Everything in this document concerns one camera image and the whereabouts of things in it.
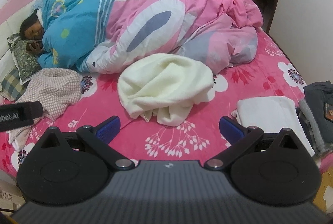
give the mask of white paper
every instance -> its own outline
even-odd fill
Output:
[[[333,213],[333,188],[326,187],[323,199],[326,201],[326,214]]]

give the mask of bed sheet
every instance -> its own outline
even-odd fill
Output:
[[[224,69],[214,76],[209,101],[192,108],[186,121],[167,127],[142,118],[132,120],[121,107],[117,80],[119,75],[89,74],[82,77],[82,98],[55,122],[44,118],[36,124],[26,146],[15,152],[8,134],[0,134],[0,169],[16,176],[24,158],[43,132],[51,125],[63,132],[93,126],[112,115],[121,119],[122,129],[109,144],[124,156],[138,160],[199,160],[201,163],[230,146],[219,132],[219,119],[230,116],[240,99],[257,96],[286,96],[295,101],[304,97],[306,85],[282,51],[262,30],[257,30],[258,50],[248,64]]]

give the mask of folded white cloth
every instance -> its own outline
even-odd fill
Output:
[[[17,103],[40,101],[43,116],[34,119],[36,124],[44,116],[56,120],[67,106],[74,105],[81,97],[80,77],[73,71],[62,68],[42,69],[30,81],[25,93]],[[16,151],[24,148],[32,126],[8,131],[8,143]]]
[[[278,133],[284,127],[292,129],[313,156],[309,141],[296,114],[295,103],[285,96],[255,97],[237,102],[231,115],[244,127],[257,126],[266,133]]]
[[[148,122],[154,115],[160,124],[178,126],[213,85],[213,73],[202,62],[153,54],[122,72],[118,94],[131,118],[141,115]]]

